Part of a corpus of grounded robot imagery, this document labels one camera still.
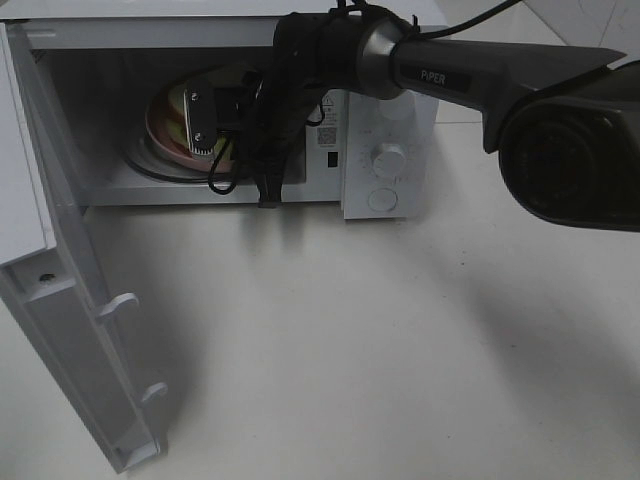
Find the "open microwave door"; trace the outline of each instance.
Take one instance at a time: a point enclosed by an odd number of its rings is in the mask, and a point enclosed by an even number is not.
[[[140,385],[127,361],[119,322],[137,298],[107,291],[34,55],[19,23],[0,23],[0,295],[121,472],[160,452],[145,407],[167,387]]]

